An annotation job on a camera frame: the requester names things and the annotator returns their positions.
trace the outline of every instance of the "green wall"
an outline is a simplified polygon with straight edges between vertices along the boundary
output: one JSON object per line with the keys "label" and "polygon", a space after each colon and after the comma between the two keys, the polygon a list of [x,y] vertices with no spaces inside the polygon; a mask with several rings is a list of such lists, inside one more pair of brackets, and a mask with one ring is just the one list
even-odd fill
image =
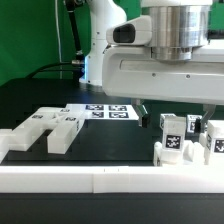
{"label": "green wall", "polygon": [[[139,15],[139,0],[115,0],[115,3],[124,8],[128,19]],[[0,1],[0,85],[59,61],[54,4],[54,0]],[[58,0],[58,4],[62,57],[70,61],[75,55],[71,29],[63,0]],[[76,17],[81,45],[87,54],[91,29],[88,6],[77,9]],[[41,73],[38,77],[59,78],[59,74]]]}

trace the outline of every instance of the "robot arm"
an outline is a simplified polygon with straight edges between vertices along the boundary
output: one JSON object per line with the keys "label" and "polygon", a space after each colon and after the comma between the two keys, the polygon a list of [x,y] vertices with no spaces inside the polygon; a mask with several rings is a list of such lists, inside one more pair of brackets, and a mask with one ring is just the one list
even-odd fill
{"label": "robot arm", "polygon": [[224,105],[224,40],[207,39],[211,4],[143,0],[143,16],[107,32],[117,46],[104,57],[106,94]]}

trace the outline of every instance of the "white block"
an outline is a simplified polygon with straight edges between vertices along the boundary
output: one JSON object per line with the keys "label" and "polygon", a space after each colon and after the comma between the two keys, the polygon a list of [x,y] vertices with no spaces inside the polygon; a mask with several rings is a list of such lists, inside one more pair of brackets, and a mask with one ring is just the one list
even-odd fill
{"label": "white block", "polygon": [[218,120],[208,121],[207,133],[211,138],[224,139],[224,121],[218,121]]}
{"label": "white block", "polygon": [[35,122],[31,124],[25,121],[12,131],[9,141],[10,150],[27,151],[43,132],[41,123]]}
{"label": "white block", "polygon": [[185,135],[186,118],[185,117],[167,117],[164,121],[164,133]]}
{"label": "white block", "polygon": [[65,154],[81,130],[85,113],[69,113],[48,136],[48,153]]}
{"label": "white block", "polygon": [[184,159],[193,161],[194,157],[194,143],[192,141],[184,141]]}
{"label": "white block", "polygon": [[93,193],[129,192],[129,168],[107,167],[94,174]]}
{"label": "white block", "polygon": [[161,151],[162,151],[162,144],[160,142],[156,142],[154,144],[154,157],[153,157],[153,164],[154,166],[160,166],[161,164]]}
{"label": "white block", "polygon": [[162,149],[160,160],[162,163],[179,164],[182,163],[183,152]]}
{"label": "white block", "polygon": [[199,143],[203,146],[206,147],[206,143],[207,143],[207,132],[205,133],[201,133],[199,136]]}
{"label": "white block", "polygon": [[204,158],[205,148],[198,142],[194,143],[194,155],[192,158],[192,161],[194,163],[201,163],[204,164],[205,158]]}
{"label": "white block", "polygon": [[159,122],[159,126],[160,128],[163,130],[164,128],[164,120],[167,118],[167,117],[176,117],[175,114],[160,114],[160,122]]}

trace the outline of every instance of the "white rectangular block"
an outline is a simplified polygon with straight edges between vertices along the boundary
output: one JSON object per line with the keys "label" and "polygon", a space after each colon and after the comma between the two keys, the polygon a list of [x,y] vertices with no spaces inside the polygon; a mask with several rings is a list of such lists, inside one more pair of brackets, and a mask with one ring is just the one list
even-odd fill
{"label": "white rectangular block", "polygon": [[48,153],[65,154],[81,130],[85,113],[69,113],[48,136]]}
{"label": "white rectangular block", "polygon": [[163,130],[164,128],[164,120],[167,118],[167,117],[176,117],[175,114],[160,114],[160,122],[159,122],[159,126],[160,128]]}

